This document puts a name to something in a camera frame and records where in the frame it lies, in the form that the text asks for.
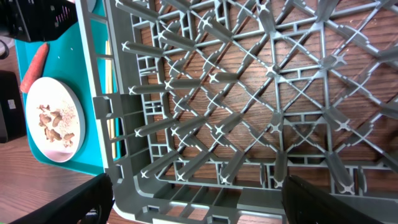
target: dish rack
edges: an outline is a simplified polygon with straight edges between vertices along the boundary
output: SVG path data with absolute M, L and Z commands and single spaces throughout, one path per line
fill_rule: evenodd
M 378 67 L 398 69 L 398 45 L 390 44 L 379 50 L 361 32 L 377 12 L 387 10 L 397 14 L 398 7 L 395 1 L 379 0 L 359 1 L 338 10 L 338 2 L 320 0 L 313 5 L 303 0 L 287 0 L 277 9 L 280 13 L 274 14 L 274 1 L 271 4 L 258 0 L 109 0 L 103 1 L 104 15 L 97 15 L 88 12 L 86 1 L 77 1 L 104 171 L 113 181 L 117 213 L 146 223 L 157 220 L 236 223 L 242 215 L 286 223 L 280 194 L 284 178 L 290 168 L 309 167 L 328 169 L 330 187 L 326 190 L 336 198 L 377 220 L 398 223 L 396 197 L 369 191 L 365 176 L 366 170 L 398 172 L 398 153 L 387 152 L 368 138 L 381 117 L 398 119 L 398 98 L 383 101 L 366 88 Z M 297 12 L 306 18 L 296 16 L 293 21 L 284 22 L 289 14 Z M 363 12 L 368 12 L 367 16 L 355 27 L 335 22 Z M 91 31 L 93 21 L 107 26 L 110 55 L 96 51 L 95 34 Z M 254 21 L 257 27 L 245 29 L 247 21 Z M 149 30 L 150 39 L 143 38 L 144 28 Z M 330 53 L 326 48 L 326 29 L 344 38 Z M 304 44 L 314 33 L 320 38 L 319 56 Z M 277 42 L 290 46 L 282 60 L 275 48 Z M 261 57 L 267 43 L 268 55 Z M 362 49 L 373 59 L 355 77 L 338 70 L 348 64 L 345 55 L 349 45 Z M 238 56 L 238 66 L 232 68 L 231 64 L 222 64 L 230 47 L 242 54 Z M 287 68 L 297 52 L 313 64 Z M 203 63 L 195 59 L 201 65 L 189 69 L 193 55 Z M 116 93 L 101 91 L 99 60 L 113 62 Z M 257 89 L 243 81 L 245 71 L 254 65 L 266 78 Z M 309 70 L 315 72 L 305 75 Z M 333 101 L 328 77 L 335 77 L 346 87 Z M 324 102 L 306 93 L 315 82 L 323 83 L 319 95 L 325 97 Z M 281 103 L 282 85 L 295 91 L 285 105 Z M 234 88 L 240 88 L 241 95 L 248 96 L 240 110 L 225 100 Z M 268 88 L 274 89 L 275 102 L 262 97 Z M 207 100 L 206 106 L 199 109 L 192 106 L 198 92 Z M 364 96 L 378 108 L 377 113 L 358 127 L 353 127 L 352 119 L 338 109 L 339 104 L 354 94 Z M 308 99 L 315 109 L 289 112 L 289 107 L 301 97 Z M 265 108 L 264 118 L 269 116 L 269 122 L 261 129 L 246 116 L 254 104 Z M 218 110 L 228 115 L 214 122 L 211 117 Z M 106 121 L 116 118 L 121 120 L 121 134 L 110 139 Z M 324 144 L 314 137 L 320 126 L 325 130 Z M 286 128 L 295 134 L 289 144 L 284 134 Z M 211 144 L 198 137 L 201 129 L 208 130 Z M 251 136 L 248 144 L 238 145 L 228 137 L 234 129 L 248 131 Z M 348 134 L 335 146 L 333 133 L 341 130 Z M 164 139 L 160 140 L 159 132 L 164 133 Z M 278 140 L 270 140 L 268 133 Z M 111 145 L 116 142 L 123 145 L 123 156 L 114 160 Z M 343 161 L 340 158 L 340 152 L 362 143 L 376 151 L 380 159 Z M 302 144 L 316 151 L 296 152 L 295 148 Z M 233 156 L 217 156 L 217 147 L 232 150 Z M 273 156 L 248 156 L 254 147 L 271 150 Z M 197 150 L 195 156 L 184 156 L 187 149 Z M 198 177 L 196 174 L 203 166 L 213 167 L 215 178 Z M 257 167 L 257 182 L 236 179 L 244 166 Z M 170 211 L 175 209 L 179 209 L 178 214 L 171 216 Z M 200 218 L 192 218 L 195 210 L 202 210 Z

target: gray plastic rack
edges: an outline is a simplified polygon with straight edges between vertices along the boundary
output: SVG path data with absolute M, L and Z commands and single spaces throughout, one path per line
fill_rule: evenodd
M 398 69 L 398 45 L 391 45 L 387 50 L 379 50 L 371 45 L 361 32 L 378 11 L 389 10 L 397 14 L 397 1 L 369 1 L 360 6 L 337 11 L 335 7 L 338 2 L 338 0 L 319 0 L 317 10 L 313 10 L 303 0 L 286 0 L 281 13 L 274 17 L 270 1 L 161 0 L 160 9 L 156 11 L 154 0 L 104 0 L 104 16 L 99 16 L 88 12 L 86 1 L 77 0 L 76 8 L 104 171 L 113 181 L 116 200 L 114 208 L 120 216 L 146 223 L 157 220 L 179 223 L 236 223 L 241 215 L 255 215 L 280 219 L 282 223 L 286 223 L 279 189 L 288 173 L 288 167 L 324 167 L 330 171 L 331 194 L 382 222 L 398 223 L 397 197 L 387 194 L 375 196 L 368 192 L 364 174 L 366 169 L 398 172 L 398 153 L 387 153 L 367 138 L 373 131 L 374 123 L 380 117 L 398 119 L 398 98 L 384 103 L 365 88 L 365 83 L 372 72 L 380 65 L 385 63 L 393 69 Z M 166 10 L 169 6 L 177 10 Z M 234 26 L 228 13 L 232 7 L 239 10 L 235 15 Z M 282 23 L 294 8 L 306 14 L 308 19 Z M 369 14 L 356 29 L 333 21 L 336 18 L 362 12 Z M 248 17 L 258 22 L 258 30 L 240 32 L 244 20 Z M 91 30 L 92 21 L 106 25 L 111 55 L 96 52 Z M 308 24 L 312 24 L 308 29 L 298 29 Z M 141 29 L 145 27 L 150 28 L 152 46 L 142 43 Z M 345 42 L 329 55 L 326 54 L 325 47 L 326 27 L 345 39 Z M 292 29 L 292 32 L 282 32 L 288 29 Z M 306 38 L 314 32 L 320 33 L 321 58 L 316 57 L 303 45 Z M 205 34 L 210 34 L 215 39 L 201 41 Z M 261 38 L 258 42 L 252 43 L 249 49 L 238 42 L 255 36 Z M 278 40 L 283 40 L 292 46 L 281 62 L 276 60 L 274 43 Z M 257 56 L 266 42 L 271 43 L 272 63 L 265 62 Z M 215 44 L 221 44 L 221 47 L 213 53 L 207 55 L 202 51 L 202 48 Z M 336 70 L 347 64 L 344 50 L 348 44 L 360 47 L 376 59 L 355 80 Z M 218 58 L 222 57 L 221 54 L 227 45 L 234 45 L 245 54 L 238 69 L 232 70 L 218 63 Z M 284 69 L 297 51 L 307 55 L 316 65 Z M 179 60 L 170 58 L 171 55 L 181 53 L 185 55 Z M 192 74 L 184 70 L 184 65 L 192 54 L 199 54 L 204 60 L 198 78 L 193 78 Z M 113 62 L 118 88 L 116 93 L 105 94 L 101 91 L 98 69 L 100 59 Z M 257 90 L 252 90 L 239 79 L 253 61 L 263 67 L 264 75 L 268 77 Z M 170 67 L 168 74 L 165 72 L 164 63 Z M 300 75 L 302 71 L 309 69 L 316 69 L 317 72 L 310 77 Z M 297 76 L 288 78 L 284 76 L 287 72 L 295 72 Z M 158 84 L 148 83 L 151 76 L 157 77 Z M 347 86 L 346 91 L 342 92 L 334 102 L 329 101 L 328 76 L 335 76 Z M 223 85 L 224 88 L 219 92 L 212 92 L 203 85 L 206 78 L 210 79 L 212 85 Z M 305 92 L 316 79 L 324 81 L 325 103 L 318 102 Z M 260 97 L 273 80 L 277 93 L 276 107 Z M 303 88 L 299 88 L 295 85 L 296 81 L 307 83 Z M 297 91 L 284 107 L 279 103 L 278 86 L 281 83 L 286 83 Z M 234 111 L 223 101 L 235 85 L 240 86 L 250 98 L 241 111 Z M 185 96 L 179 96 L 176 90 L 190 91 Z M 197 90 L 204 91 L 209 100 L 204 114 L 197 113 L 189 104 Z M 151 99 L 150 94 L 154 93 L 159 94 L 159 100 Z M 350 119 L 337 109 L 342 101 L 354 93 L 362 94 L 380 108 L 378 113 L 358 129 L 350 127 Z M 287 109 L 300 96 L 309 99 L 318 109 L 287 113 Z M 172 99 L 176 107 L 170 108 L 169 99 Z M 254 103 L 264 105 L 272 114 L 270 123 L 262 130 L 251 126 L 243 116 Z M 230 115 L 218 124 L 212 125 L 208 118 L 217 108 L 228 111 Z M 183 112 L 192 113 L 194 118 L 180 122 L 178 117 Z M 306 120 L 306 116 L 313 114 L 319 115 L 316 121 Z M 160 115 L 163 119 L 154 121 L 155 115 Z M 292 115 L 300 116 L 301 119 L 295 122 L 289 121 L 287 117 Z M 121 120 L 123 134 L 110 139 L 106 121 L 114 118 Z M 243 124 L 252 136 L 252 142 L 244 149 L 235 146 L 226 137 L 239 124 Z M 298 128 L 301 124 L 309 124 L 311 128 L 302 131 Z M 310 137 L 315 127 L 320 124 L 327 128 L 326 147 L 317 144 Z M 202 126 L 207 126 L 211 131 L 214 139 L 211 147 L 206 147 L 196 137 Z M 291 146 L 284 146 L 282 134 L 284 126 L 290 126 L 298 136 Z M 341 129 L 350 132 L 351 136 L 337 148 L 332 148 L 331 133 Z M 157 142 L 156 132 L 163 130 L 166 142 Z M 266 132 L 279 133 L 280 144 L 275 145 L 267 140 L 264 137 Z M 180 140 L 179 147 L 175 147 L 175 136 Z M 114 160 L 111 150 L 112 144 L 116 142 L 123 144 L 126 155 Z M 316 147 L 320 153 L 290 153 L 294 147 L 303 142 Z M 339 152 L 361 142 L 380 153 L 382 159 L 377 162 L 343 162 L 340 159 Z M 271 148 L 276 154 L 276 159 L 247 158 L 246 153 L 257 143 Z M 194 158 L 183 157 L 182 152 L 187 146 L 197 148 L 200 153 Z M 215 156 L 213 151 L 217 146 L 231 148 L 235 152 L 234 156 L 229 159 Z M 303 158 L 303 162 L 293 162 L 291 158 L 294 157 Z M 308 163 L 311 158 L 322 158 L 322 160 L 318 164 Z M 216 179 L 193 177 L 203 164 L 215 165 Z M 234 181 L 239 169 L 248 164 L 259 168 L 260 178 L 256 185 Z M 171 165 L 174 165 L 175 177 L 165 175 Z M 184 209 L 177 217 L 167 215 L 174 207 L 184 207 Z M 207 209 L 204 219 L 189 218 L 197 208 Z

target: chopped food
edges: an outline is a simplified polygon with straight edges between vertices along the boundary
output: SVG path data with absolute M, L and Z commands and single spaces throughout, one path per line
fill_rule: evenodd
M 50 105 L 44 106 L 44 105 L 40 105 L 37 109 L 42 110 L 43 112 L 45 112 L 44 109 L 50 111 Z
M 50 140 L 50 142 L 54 141 L 54 138 L 51 135 L 51 132 L 48 128 L 44 129 L 44 133 L 45 133 L 45 137 L 47 138 L 47 140 Z
M 57 111 L 50 112 L 50 114 L 52 116 L 56 117 L 56 116 L 58 116 L 60 114 L 60 112 L 59 112 L 59 110 L 57 110 Z
M 56 140 L 61 141 L 61 139 L 62 139 L 61 135 L 58 132 L 56 132 L 54 129 L 51 129 L 50 134 Z
M 68 132 L 71 119 L 74 118 L 71 108 L 51 111 L 50 105 L 39 105 L 37 109 L 42 111 L 39 114 L 39 126 L 44 128 L 46 140 L 50 142 L 54 142 L 54 140 L 61 141 L 65 148 L 72 147 L 73 142 L 71 139 L 75 134 Z
M 62 120 L 62 116 L 58 114 L 57 117 L 54 118 L 54 121 L 52 122 L 52 126 L 55 128 L 58 126 L 58 123 Z
M 70 134 L 66 134 L 63 138 L 65 139 L 65 140 L 70 140 L 72 137 L 74 137 L 75 136 L 75 134 L 73 134 L 73 133 L 70 133 Z
M 47 124 L 48 122 L 51 121 L 51 117 L 49 117 L 49 116 L 47 116 L 45 114 L 40 114 L 39 118 L 40 118 L 40 122 L 43 123 L 43 124 Z

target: black object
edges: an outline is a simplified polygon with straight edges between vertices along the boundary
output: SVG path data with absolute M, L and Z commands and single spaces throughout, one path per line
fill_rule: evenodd
M 0 143 L 25 134 L 24 109 L 17 77 L 12 72 L 0 71 Z
M 8 49 L 8 46 L 4 41 L 0 40 L 0 44 L 3 44 L 4 46 L 4 53 L 0 55 L 0 60 L 6 59 L 8 55 L 10 54 L 10 50 Z
M 25 42 L 58 39 L 77 22 L 67 0 L 0 0 L 0 35 Z
M 10 224 L 105 224 L 113 203 L 111 179 L 100 174 Z
M 284 180 L 282 200 L 290 224 L 381 224 L 294 175 Z

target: white plate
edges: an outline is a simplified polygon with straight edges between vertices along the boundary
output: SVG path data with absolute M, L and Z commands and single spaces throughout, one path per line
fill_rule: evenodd
M 52 127 L 52 121 L 47 125 L 49 128 L 58 131 L 62 138 L 65 133 L 73 133 L 75 136 L 71 139 L 72 146 L 65 147 L 64 139 L 61 141 L 54 140 L 54 142 L 47 139 L 44 128 L 39 126 L 39 115 L 43 113 L 42 110 L 38 109 L 40 105 L 49 105 L 50 111 L 59 109 L 65 119 L 69 118 L 70 122 L 61 121 L 56 128 Z M 83 144 L 86 124 L 81 104 L 69 86 L 53 78 L 40 78 L 31 86 L 26 99 L 26 120 L 36 146 L 52 161 L 68 161 Z

